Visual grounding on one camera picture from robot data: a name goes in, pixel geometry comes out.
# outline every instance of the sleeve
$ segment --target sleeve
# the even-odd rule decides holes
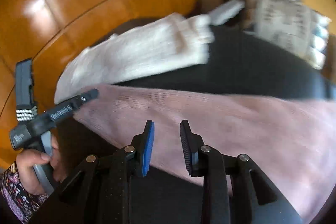
[[[9,208],[22,223],[28,222],[48,197],[47,195],[32,195],[23,188],[16,161],[0,175],[0,192]]]

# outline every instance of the gray handle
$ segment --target gray handle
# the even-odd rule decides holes
[[[29,146],[30,149],[35,149],[43,153],[47,153],[49,156],[51,156],[51,133],[50,131],[47,131],[44,133],[39,141],[36,141],[32,143]],[[48,195],[51,195],[51,193],[54,191],[55,188],[58,187],[59,183],[54,180],[53,172],[54,169],[51,167],[51,165],[43,164],[43,165],[34,165],[33,166],[35,174],[41,183],[43,189]]]
[[[47,195],[51,195],[59,183],[54,180],[53,168],[50,164],[34,165],[35,174]]]

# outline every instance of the orange wooden furniture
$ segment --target orange wooden furniture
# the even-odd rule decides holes
[[[0,0],[0,167],[16,157],[14,70],[32,57],[35,98],[53,106],[58,77],[85,47],[130,19],[190,13],[196,0]]]

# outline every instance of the white cloth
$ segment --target white cloth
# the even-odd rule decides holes
[[[55,104],[88,85],[114,84],[208,61],[210,17],[171,14],[84,49],[58,80]]]
[[[227,22],[229,19],[238,15],[245,7],[245,0],[229,0],[210,11],[211,25],[218,26]]]

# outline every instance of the pink towel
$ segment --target pink towel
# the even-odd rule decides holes
[[[98,99],[75,119],[117,147],[130,144],[146,120],[155,123],[151,165],[202,184],[185,168],[179,124],[222,154],[248,154],[301,215],[318,213],[336,184],[335,102],[211,95],[98,85]]]

